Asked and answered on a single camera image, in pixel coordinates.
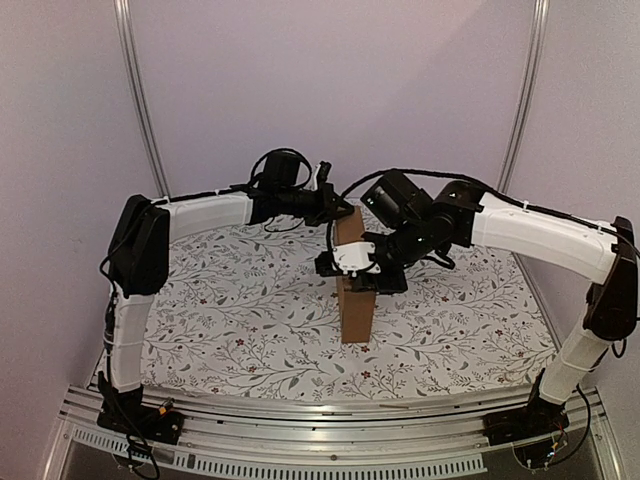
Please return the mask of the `brown cardboard box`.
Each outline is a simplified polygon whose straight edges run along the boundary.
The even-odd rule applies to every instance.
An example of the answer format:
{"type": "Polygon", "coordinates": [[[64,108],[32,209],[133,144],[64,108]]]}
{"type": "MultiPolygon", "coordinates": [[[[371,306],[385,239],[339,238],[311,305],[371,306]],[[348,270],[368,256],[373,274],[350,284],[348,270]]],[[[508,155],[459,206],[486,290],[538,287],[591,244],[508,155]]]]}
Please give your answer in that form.
{"type": "MultiPolygon", "coordinates": [[[[359,241],[365,232],[361,209],[356,206],[350,216],[339,219],[335,227],[334,241],[338,246],[359,241]]],[[[338,277],[336,292],[340,314],[341,342],[343,344],[368,343],[376,303],[373,291],[354,292],[348,277],[338,277]]]]}

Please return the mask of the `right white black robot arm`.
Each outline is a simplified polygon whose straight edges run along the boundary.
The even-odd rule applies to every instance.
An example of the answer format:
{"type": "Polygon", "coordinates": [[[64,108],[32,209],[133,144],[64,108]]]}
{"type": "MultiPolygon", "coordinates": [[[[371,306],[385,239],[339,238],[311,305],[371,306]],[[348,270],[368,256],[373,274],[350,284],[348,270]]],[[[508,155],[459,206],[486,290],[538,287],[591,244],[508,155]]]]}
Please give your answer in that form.
{"type": "Polygon", "coordinates": [[[537,376],[527,403],[483,418],[491,445],[568,427],[565,404],[572,392],[638,323],[639,254],[631,222],[576,218],[511,199],[462,175],[450,177],[431,197],[399,169],[384,172],[361,201],[389,232],[365,233],[353,244],[334,248],[337,265],[359,289],[401,293],[409,265],[419,260],[448,264],[453,245],[506,250],[590,281],[583,318],[537,376]]]}

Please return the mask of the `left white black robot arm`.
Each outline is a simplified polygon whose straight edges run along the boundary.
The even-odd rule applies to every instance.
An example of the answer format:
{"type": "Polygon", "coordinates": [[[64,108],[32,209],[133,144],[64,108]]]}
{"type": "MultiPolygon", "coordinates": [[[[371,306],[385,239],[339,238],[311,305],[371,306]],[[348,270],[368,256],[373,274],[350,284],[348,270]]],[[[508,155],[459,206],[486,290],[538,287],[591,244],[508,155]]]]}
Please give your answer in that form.
{"type": "Polygon", "coordinates": [[[310,227],[353,213],[328,181],[331,165],[312,166],[299,152],[278,148],[264,154],[249,179],[230,187],[152,200],[131,196],[99,266],[109,281],[103,334],[107,362],[98,376],[103,397],[98,424],[137,437],[176,442],[184,418],[173,403],[142,403],[140,360],[147,316],[169,276],[173,241],[220,227],[255,225],[277,216],[310,227]]]}

